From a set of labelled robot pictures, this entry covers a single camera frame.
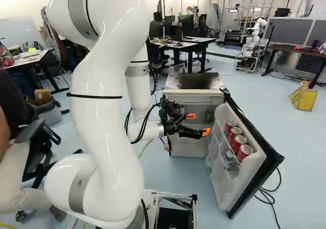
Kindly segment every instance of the floor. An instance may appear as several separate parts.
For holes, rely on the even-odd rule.
[[[208,53],[226,55],[229,57],[236,57],[241,51],[237,49],[228,49],[218,46],[216,43],[210,43],[207,48]]]
[[[226,87],[250,121],[261,132],[266,140],[283,156],[285,161],[280,165],[282,185],[274,193],[275,209],[282,229],[325,228],[326,207],[325,188],[326,172],[323,162],[318,157],[325,157],[326,149],[323,135],[326,123],[326,91],[321,89],[312,112],[299,111],[293,108],[288,95],[299,84],[271,76],[261,77],[260,72],[249,74],[233,69],[233,59],[207,56],[214,72],[221,75]],[[194,64],[194,72],[199,70]],[[71,75],[66,75],[68,82]],[[160,77],[160,85],[165,78]],[[62,79],[58,80],[65,87]],[[70,108],[69,98],[64,93],[56,94],[62,108]],[[156,92],[160,98],[161,91]],[[130,107],[124,97],[123,111],[127,114]],[[157,118],[157,111],[152,113],[152,120]],[[62,138],[59,146],[52,148],[54,159],[60,159],[76,149],[87,147],[78,137],[71,121],[71,113],[64,115],[64,120],[52,126]],[[145,142],[134,145],[138,154]],[[273,211],[269,205],[252,198],[235,219],[229,220],[226,213],[220,211],[214,191],[202,159],[170,158],[164,151],[162,143],[155,140],[140,158],[146,188],[179,194],[197,193],[199,200],[199,228],[222,229],[275,229],[277,228]],[[276,173],[264,184],[272,189],[278,183]],[[26,223],[15,222],[14,214],[0,215],[0,221],[16,228],[54,228],[66,229],[71,217],[63,223],[55,222],[47,211],[38,211]]]

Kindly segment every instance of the whiteboard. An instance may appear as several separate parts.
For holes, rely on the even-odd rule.
[[[29,45],[37,41],[44,46],[43,37],[32,16],[0,19],[0,38],[5,38],[1,42],[6,47],[21,45],[26,41]]]

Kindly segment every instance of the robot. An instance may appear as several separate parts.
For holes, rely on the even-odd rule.
[[[173,133],[199,139],[203,131],[183,126],[185,113],[166,99],[158,104],[161,121],[145,121],[151,99],[145,45],[150,20],[143,0],[51,0],[47,16],[59,34],[92,48],[75,69],[69,93],[74,127],[91,155],[58,161],[45,178],[44,191],[53,205],[90,224],[130,227],[141,205],[147,214],[144,196],[156,194],[144,195],[131,143]],[[128,135],[121,111],[124,80],[134,116]]]
[[[266,43],[262,43],[263,39],[261,39],[258,34],[266,24],[266,20],[258,18],[252,28],[246,29],[247,37],[246,43],[242,46],[242,57],[235,59],[235,68],[237,70],[255,71],[265,53]]]

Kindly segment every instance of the yellow bag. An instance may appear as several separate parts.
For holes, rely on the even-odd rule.
[[[308,81],[301,81],[300,87],[290,94],[290,100],[296,109],[312,111],[318,90],[309,89]]]

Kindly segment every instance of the open fridge door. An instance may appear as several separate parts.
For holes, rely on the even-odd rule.
[[[228,90],[226,88],[220,90],[224,93],[225,103],[219,105],[215,111],[215,124],[212,128],[212,139],[205,163],[218,205],[221,210],[227,212],[229,218],[233,219],[284,160],[284,157],[273,149],[247,119]],[[235,120],[236,125],[242,130],[242,135],[247,139],[247,144],[254,151],[241,163],[224,134],[224,127],[229,119]],[[234,156],[231,164],[227,163],[224,158],[229,150]]]

